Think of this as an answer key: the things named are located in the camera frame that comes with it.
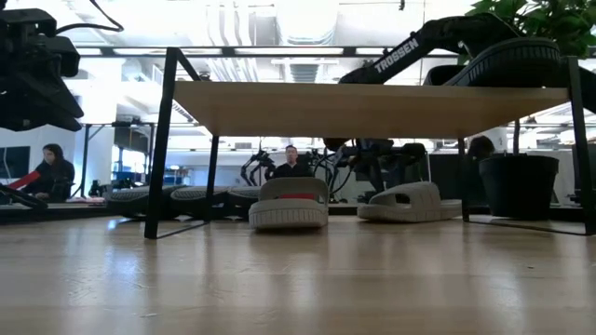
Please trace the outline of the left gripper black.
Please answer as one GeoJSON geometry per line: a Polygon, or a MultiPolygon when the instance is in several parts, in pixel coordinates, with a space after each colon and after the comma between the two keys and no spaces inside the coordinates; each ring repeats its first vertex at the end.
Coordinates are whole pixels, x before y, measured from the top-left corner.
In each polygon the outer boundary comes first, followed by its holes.
{"type": "Polygon", "coordinates": [[[25,100],[42,108],[0,106],[0,128],[80,130],[84,112],[62,81],[78,74],[79,62],[74,44],[58,35],[57,21],[45,10],[0,9],[0,88],[23,87],[25,100]]]}

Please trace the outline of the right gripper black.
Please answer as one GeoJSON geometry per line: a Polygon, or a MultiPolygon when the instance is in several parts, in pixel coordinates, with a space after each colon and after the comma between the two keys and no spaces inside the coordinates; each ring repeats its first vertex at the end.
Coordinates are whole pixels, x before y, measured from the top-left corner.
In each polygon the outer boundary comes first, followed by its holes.
{"type": "Polygon", "coordinates": [[[357,145],[347,156],[348,165],[368,180],[404,180],[406,168],[426,155],[421,143],[396,147],[393,140],[357,139],[357,145]]]}

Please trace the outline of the wooden shelf black metal frame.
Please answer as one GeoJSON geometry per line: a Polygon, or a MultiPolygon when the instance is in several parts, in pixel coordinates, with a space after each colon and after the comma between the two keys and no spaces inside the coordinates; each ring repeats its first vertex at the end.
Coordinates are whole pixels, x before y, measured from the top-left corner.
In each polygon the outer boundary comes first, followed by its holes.
{"type": "Polygon", "coordinates": [[[172,103],[177,101],[212,135],[212,188],[221,136],[320,138],[448,138],[459,141],[489,128],[569,101],[572,105],[586,235],[596,235],[588,143],[578,60],[558,63],[560,87],[428,87],[223,83],[201,80],[177,47],[166,50],[162,98],[144,235],[158,239],[172,103]]]}

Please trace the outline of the grey rubber slide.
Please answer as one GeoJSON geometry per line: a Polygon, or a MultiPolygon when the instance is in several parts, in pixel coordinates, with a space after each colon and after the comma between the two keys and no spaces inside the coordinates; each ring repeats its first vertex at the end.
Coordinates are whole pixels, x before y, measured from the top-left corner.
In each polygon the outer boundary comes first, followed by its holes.
{"type": "Polygon", "coordinates": [[[437,184],[417,181],[397,185],[360,204],[357,215],[365,221],[447,221],[462,215],[462,201],[442,199],[437,184]]]}
{"type": "Polygon", "coordinates": [[[322,228],[328,224],[330,193],[327,184],[314,177],[276,178],[267,181],[249,210],[253,230],[322,228]],[[278,198],[281,194],[315,194],[310,199],[278,198]]]}

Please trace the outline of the person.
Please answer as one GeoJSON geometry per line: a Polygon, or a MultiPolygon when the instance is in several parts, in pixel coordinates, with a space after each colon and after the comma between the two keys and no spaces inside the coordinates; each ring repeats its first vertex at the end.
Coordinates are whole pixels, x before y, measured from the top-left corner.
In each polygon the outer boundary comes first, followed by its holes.
{"type": "Polygon", "coordinates": [[[65,202],[74,184],[74,165],[65,159],[59,144],[49,143],[42,151],[43,161],[34,170],[39,177],[21,190],[42,201],[65,202]]]}
{"type": "Polygon", "coordinates": [[[313,172],[308,165],[298,162],[298,152],[293,145],[285,148],[286,162],[274,170],[273,178],[312,177],[313,172]]]}

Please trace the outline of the red bar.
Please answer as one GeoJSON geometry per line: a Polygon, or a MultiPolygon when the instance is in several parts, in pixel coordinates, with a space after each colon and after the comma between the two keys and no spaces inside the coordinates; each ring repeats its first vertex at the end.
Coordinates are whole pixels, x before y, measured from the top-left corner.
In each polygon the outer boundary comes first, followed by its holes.
{"type": "Polygon", "coordinates": [[[39,178],[41,177],[41,174],[34,170],[32,172],[30,172],[29,174],[25,175],[24,177],[11,182],[8,185],[8,188],[13,189],[13,190],[19,190],[35,181],[37,181],[39,178]]]}

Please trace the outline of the green potted plant black pot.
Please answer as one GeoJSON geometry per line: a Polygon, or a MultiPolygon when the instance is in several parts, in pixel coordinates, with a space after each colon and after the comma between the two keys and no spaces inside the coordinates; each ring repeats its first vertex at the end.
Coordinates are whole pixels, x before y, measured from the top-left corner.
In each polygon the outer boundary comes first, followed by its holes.
{"type": "MultiPolygon", "coordinates": [[[[468,15],[492,13],[528,37],[544,37],[557,44],[562,61],[562,82],[572,93],[572,114],[580,172],[580,200],[587,220],[596,220],[596,192],[592,188],[583,109],[596,111],[596,74],[581,68],[596,46],[591,33],[596,25],[596,0],[479,0],[468,15]]],[[[520,123],[515,123],[513,154],[481,162],[480,173],[490,210],[496,217],[546,220],[549,217],[559,161],[519,153],[520,123]]]]}

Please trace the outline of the long ceiling light bar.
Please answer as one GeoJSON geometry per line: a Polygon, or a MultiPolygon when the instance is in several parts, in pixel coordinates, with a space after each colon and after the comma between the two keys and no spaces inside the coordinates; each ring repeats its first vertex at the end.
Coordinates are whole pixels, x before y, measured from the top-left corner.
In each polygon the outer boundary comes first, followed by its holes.
{"type": "MultiPolygon", "coordinates": [[[[168,47],[77,47],[88,58],[165,58],[168,47]]],[[[383,47],[178,47],[187,58],[378,58],[383,47]]]]}

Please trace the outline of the black metal frame stand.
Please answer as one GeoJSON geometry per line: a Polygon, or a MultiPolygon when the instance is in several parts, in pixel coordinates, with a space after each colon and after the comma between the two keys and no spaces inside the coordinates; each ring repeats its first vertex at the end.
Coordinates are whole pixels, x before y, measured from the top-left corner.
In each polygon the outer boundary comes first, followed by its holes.
{"type": "Polygon", "coordinates": [[[99,185],[129,178],[149,181],[153,169],[156,124],[140,120],[86,123],[78,133],[82,145],[74,156],[73,195],[88,197],[99,185]]]}

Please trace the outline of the black wall monitor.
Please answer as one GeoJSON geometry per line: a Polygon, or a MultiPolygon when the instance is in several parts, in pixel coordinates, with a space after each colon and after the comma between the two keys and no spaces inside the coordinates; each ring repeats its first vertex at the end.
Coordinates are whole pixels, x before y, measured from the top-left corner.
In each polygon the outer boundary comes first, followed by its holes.
{"type": "Polygon", "coordinates": [[[0,179],[19,179],[30,172],[30,146],[0,147],[0,179]]]}

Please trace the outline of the black table frame rails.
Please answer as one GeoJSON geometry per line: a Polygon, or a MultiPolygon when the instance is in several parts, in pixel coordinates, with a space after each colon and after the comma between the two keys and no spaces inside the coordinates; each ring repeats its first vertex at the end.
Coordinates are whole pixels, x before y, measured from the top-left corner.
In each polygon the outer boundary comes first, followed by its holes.
{"type": "MultiPolygon", "coordinates": [[[[46,209],[33,209],[21,204],[0,206],[0,225],[36,221],[68,221],[99,217],[114,217],[117,213],[97,204],[49,204],[46,209]]],[[[582,209],[572,206],[550,208],[549,217],[554,221],[582,221],[582,209]]]]}

